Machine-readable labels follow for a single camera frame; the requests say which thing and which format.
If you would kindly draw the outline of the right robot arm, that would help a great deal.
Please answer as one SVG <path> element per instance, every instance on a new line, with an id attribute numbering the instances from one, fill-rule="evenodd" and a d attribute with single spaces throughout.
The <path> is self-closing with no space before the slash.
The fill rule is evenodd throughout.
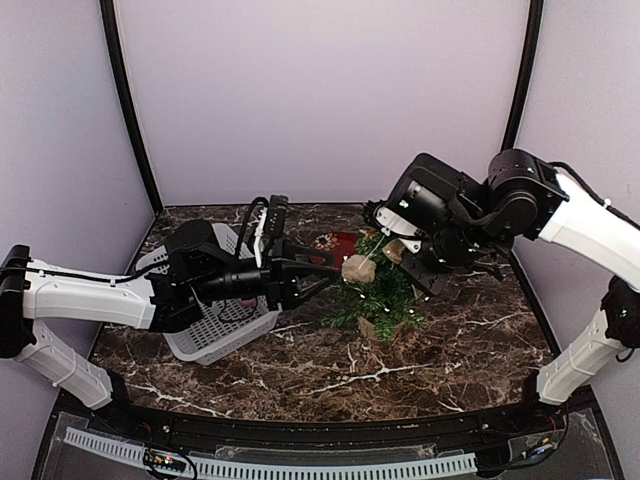
<path id="1" fill-rule="evenodd" d="M 559 245 L 612 273 L 591 323 L 532 375 L 526 399 L 511 410 L 510 424 L 521 434 L 534 432 L 549 405 L 565 403 L 611 359 L 639 347 L 639 226 L 563 162 L 508 149 L 477 182 L 420 154 L 374 206 L 372 223 L 404 244 L 400 269 L 429 297 L 454 272 L 510 254 L 518 237 Z"/>

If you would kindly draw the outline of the white plastic basket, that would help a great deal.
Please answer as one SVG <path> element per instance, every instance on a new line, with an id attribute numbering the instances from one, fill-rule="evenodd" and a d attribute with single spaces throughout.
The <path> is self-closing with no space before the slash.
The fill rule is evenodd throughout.
<path id="1" fill-rule="evenodd" d="M 278 311 L 270 311 L 266 299 L 255 307 L 243 307 L 239 299 L 201 306 L 202 318 L 185 330 L 166 333 L 173 355 L 184 362 L 209 365 L 268 333 L 276 324 Z"/>

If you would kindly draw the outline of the small potted christmas tree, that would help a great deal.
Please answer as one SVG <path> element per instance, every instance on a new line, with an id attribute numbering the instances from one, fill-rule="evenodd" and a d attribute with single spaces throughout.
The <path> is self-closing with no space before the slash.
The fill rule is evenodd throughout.
<path id="1" fill-rule="evenodd" d="M 385 237 L 382 252 L 391 241 Z M 372 324 L 376 339 L 390 341 L 400 327 L 425 324 L 409 280 L 397 264 L 385 255 L 383 259 L 382 271 L 371 284 L 348 284 L 341 275 L 336 307 L 324 316 L 323 325 L 337 328 L 364 319 Z"/>

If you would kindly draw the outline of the small seashell ornament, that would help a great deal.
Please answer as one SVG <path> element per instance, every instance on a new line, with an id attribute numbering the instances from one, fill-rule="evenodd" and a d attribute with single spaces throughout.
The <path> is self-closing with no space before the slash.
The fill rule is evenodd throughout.
<path id="1" fill-rule="evenodd" d="M 383 253 L 389 261 L 394 264 L 402 262 L 406 246 L 399 239 L 391 240 L 383 248 Z"/>

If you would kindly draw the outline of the beige fluffy ornament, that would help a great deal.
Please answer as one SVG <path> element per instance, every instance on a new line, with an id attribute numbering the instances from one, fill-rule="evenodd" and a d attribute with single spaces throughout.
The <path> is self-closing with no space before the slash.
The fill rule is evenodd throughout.
<path id="1" fill-rule="evenodd" d="M 371 284 L 382 271 L 385 260 L 382 243 L 386 237 L 381 233 L 367 234 L 355 245 L 355 253 L 343 261 L 342 279 L 348 284 Z"/>

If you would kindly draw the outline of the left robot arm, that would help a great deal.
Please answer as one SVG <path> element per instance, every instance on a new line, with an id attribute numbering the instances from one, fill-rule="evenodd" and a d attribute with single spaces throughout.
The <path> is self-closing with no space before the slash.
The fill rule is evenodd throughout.
<path id="1" fill-rule="evenodd" d="M 265 250 L 246 250 L 233 230 L 203 219 L 182 224 L 148 264 L 129 276 L 50 265 L 15 245 L 1 263 L 1 356 L 38 371 L 75 396 L 120 436 L 141 427 L 121 377 L 62 342 L 44 323 L 69 318 L 178 333 L 217 302 L 262 298 L 292 310 L 340 276 L 333 258 L 281 234 Z"/>

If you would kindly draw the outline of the red floral plate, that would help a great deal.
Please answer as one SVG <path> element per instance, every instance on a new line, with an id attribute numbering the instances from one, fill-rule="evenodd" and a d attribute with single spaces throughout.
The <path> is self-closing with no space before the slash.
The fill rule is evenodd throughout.
<path id="1" fill-rule="evenodd" d="M 341 269 L 343 262 L 356 253 L 358 238 L 345 232 L 328 232 L 318 235 L 312 242 L 314 250 L 332 255 L 333 268 Z"/>

